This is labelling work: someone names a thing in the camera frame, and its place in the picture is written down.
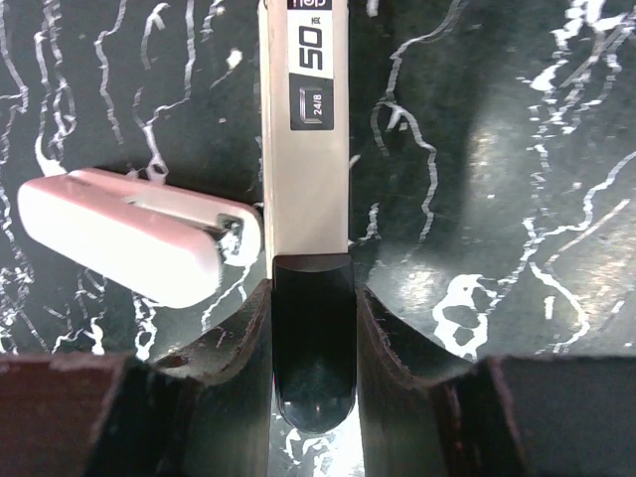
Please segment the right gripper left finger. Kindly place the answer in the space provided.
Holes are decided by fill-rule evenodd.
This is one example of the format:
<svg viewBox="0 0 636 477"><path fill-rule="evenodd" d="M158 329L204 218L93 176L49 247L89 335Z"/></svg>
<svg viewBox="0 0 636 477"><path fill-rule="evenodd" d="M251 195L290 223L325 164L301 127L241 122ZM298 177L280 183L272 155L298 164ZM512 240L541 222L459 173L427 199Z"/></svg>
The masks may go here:
<svg viewBox="0 0 636 477"><path fill-rule="evenodd" d="M263 476L271 283L155 363L129 354L5 355L5 476Z"/></svg>

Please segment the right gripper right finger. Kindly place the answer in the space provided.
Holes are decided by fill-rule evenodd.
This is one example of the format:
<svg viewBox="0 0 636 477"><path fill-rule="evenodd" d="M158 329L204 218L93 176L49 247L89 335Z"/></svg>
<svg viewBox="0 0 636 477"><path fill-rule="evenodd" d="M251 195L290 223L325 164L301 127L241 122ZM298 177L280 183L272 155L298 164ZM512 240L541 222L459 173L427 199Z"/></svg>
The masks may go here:
<svg viewBox="0 0 636 477"><path fill-rule="evenodd" d="M458 358L357 291L370 476L631 476L635 361Z"/></svg>

